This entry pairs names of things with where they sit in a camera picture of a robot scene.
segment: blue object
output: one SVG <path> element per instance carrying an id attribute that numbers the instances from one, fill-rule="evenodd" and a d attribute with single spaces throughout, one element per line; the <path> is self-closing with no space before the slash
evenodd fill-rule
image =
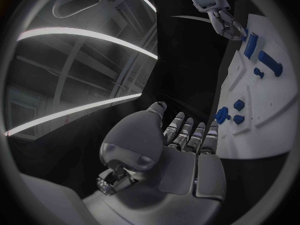
<path id="1" fill-rule="evenodd" d="M 258 54 L 258 59 L 263 64 L 265 64 L 268 68 L 270 68 L 276 77 L 279 77 L 283 72 L 283 66 L 280 63 L 277 63 L 273 58 L 271 58 L 264 51 L 260 51 Z"/>
<path id="2" fill-rule="evenodd" d="M 246 42 L 247 36 L 243 36 L 241 40 L 242 40 L 243 42 Z"/>
<path id="3" fill-rule="evenodd" d="M 245 117 L 240 116 L 240 115 L 235 115 L 235 116 L 233 117 L 233 121 L 234 121 L 237 125 L 241 124 L 244 120 L 245 120 Z"/>
<path id="4" fill-rule="evenodd" d="M 260 76 L 260 78 L 262 79 L 263 77 L 264 77 L 264 73 L 263 72 L 261 72 L 261 70 L 259 70 L 257 67 L 256 68 L 254 68 L 254 74 L 255 75 L 257 75 L 257 76 Z"/>
<path id="5" fill-rule="evenodd" d="M 241 111 L 244 107 L 245 107 L 245 103 L 242 101 L 242 100 L 237 100 L 233 107 L 238 110 L 238 111 Z"/>
<path id="6" fill-rule="evenodd" d="M 253 54 L 253 52 L 256 48 L 258 38 L 259 38 L 259 36 L 257 36 L 255 33 L 252 32 L 252 34 L 250 34 L 249 41 L 248 41 L 246 49 L 244 51 L 244 55 L 248 59 L 250 59 L 251 55 Z"/>
<path id="7" fill-rule="evenodd" d="M 222 107 L 217 113 L 213 116 L 218 124 L 222 124 L 226 119 L 229 120 L 231 118 L 230 115 L 228 115 L 228 108 Z"/>

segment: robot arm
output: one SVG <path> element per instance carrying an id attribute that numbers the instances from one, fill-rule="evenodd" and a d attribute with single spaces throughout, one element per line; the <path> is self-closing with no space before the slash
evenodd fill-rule
<path id="1" fill-rule="evenodd" d="M 192 0 L 193 5 L 201 13 L 208 13 L 211 24 L 217 34 L 229 40 L 242 40 L 247 34 L 234 17 L 227 12 L 231 7 L 227 0 Z M 236 28 L 240 36 L 234 36 Z"/>

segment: dark background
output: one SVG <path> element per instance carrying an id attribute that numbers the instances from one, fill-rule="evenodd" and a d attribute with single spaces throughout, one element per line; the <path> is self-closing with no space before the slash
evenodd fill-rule
<path id="1" fill-rule="evenodd" d="M 1 28 L 21 0 L 1 0 Z M 287 13 L 297 14 L 291 3 L 281 1 Z M 186 118 L 210 123 L 216 112 L 220 87 L 227 67 L 238 47 L 215 33 L 209 23 L 170 16 L 189 15 L 207 18 L 190 0 L 154 0 L 157 8 L 159 60 L 145 86 L 142 96 L 73 121 L 32 143 L 9 138 L 11 152 L 20 172 L 72 188 L 81 198 L 92 194 L 96 177 L 105 169 L 99 160 L 101 142 L 109 130 L 127 115 L 146 109 L 156 101 L 165 101 L 168 109 L 163 129 L 174 116 L 183 111 Z M 248 0 L 228 0 L 231 13 L 242 24 L 248 13 L 260 14 Z M 296 17 L 291 18 L 298 26 Z M 223 208 L 214 224 L 227 225 L 247 212 L 269 189 L 284 164 L 287 154 L 258 160 L 222 159 L 227 194 Z M 267 224 L 297 217 L 299 189 L 295 183 L 289 197 Z M 6 224 L 15 224 L 16 203 L 3 196 L 1 214 Z"/>

